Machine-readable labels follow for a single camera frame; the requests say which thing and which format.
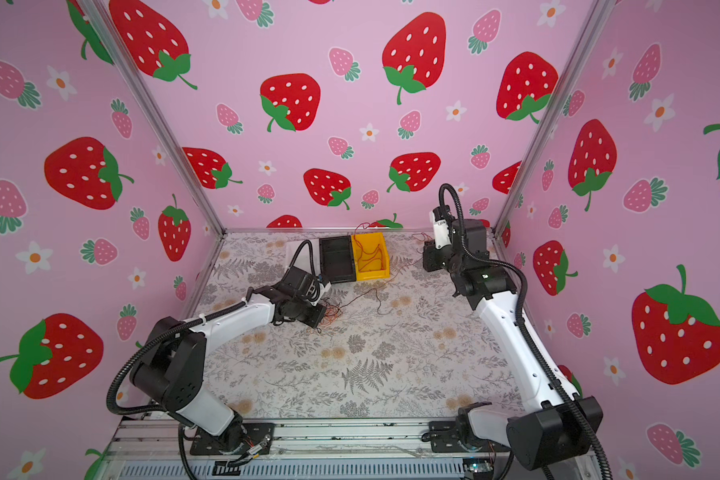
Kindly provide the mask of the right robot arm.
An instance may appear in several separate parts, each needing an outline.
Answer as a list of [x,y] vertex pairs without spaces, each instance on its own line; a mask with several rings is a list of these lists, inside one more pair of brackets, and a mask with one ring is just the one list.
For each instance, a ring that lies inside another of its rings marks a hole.
[[447,272],[455,296],[465,298],[489,328],[513,371],[523,412],[514,415],[490,402],[472,403],[459,409],[451,429],[429,430],[424,441],[432,446],[456,444],[466,452],[506,448],[504,465],[491,471],[495,479],[505,478],[513,463],[529,471],[540,469],[550,478],[551,465],[588,453],[595,456],[600,478],[612,478],[597,437],[602,408],[595,398],[578,393],[530,329],[524,273],[491,258],[485,226],[465,218],[452,185],[440,186],[431,220],[434,237],[423,248],[423,267]]

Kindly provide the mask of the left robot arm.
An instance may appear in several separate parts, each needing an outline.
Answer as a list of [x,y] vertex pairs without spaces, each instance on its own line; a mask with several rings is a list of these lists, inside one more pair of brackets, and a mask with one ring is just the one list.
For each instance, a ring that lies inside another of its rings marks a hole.
[[106,395],[110,413],[126,417],[162,412],[193,427],[223,453],[247,444],[242,415],[207,385],[210,359],[268,325],[299,323],[316,329],[330,282],[318,274],[314,245],[302,241],[275,284],[250,287],[230,307],[186,320],[159,320],[148,340],[115,375]]

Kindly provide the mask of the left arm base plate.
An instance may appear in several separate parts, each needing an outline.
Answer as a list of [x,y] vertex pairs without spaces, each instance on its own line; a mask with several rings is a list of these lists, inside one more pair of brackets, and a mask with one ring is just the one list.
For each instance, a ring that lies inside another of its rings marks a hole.
[[267,455],[274,439],[275,427],[270,422],[244,422],[230,425],[220,436],[213,436],[197,428],[189,452],[194,456]]

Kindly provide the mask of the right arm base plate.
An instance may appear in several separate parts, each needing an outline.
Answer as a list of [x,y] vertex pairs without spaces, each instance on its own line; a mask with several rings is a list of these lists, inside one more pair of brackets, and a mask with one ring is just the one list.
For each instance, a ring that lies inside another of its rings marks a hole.
[[469,437],[465,428],[455,420],[434,420],[428,423],[427,430],[420,440],[430,445],[435,453],[509,453],[510,449],[502,444]]

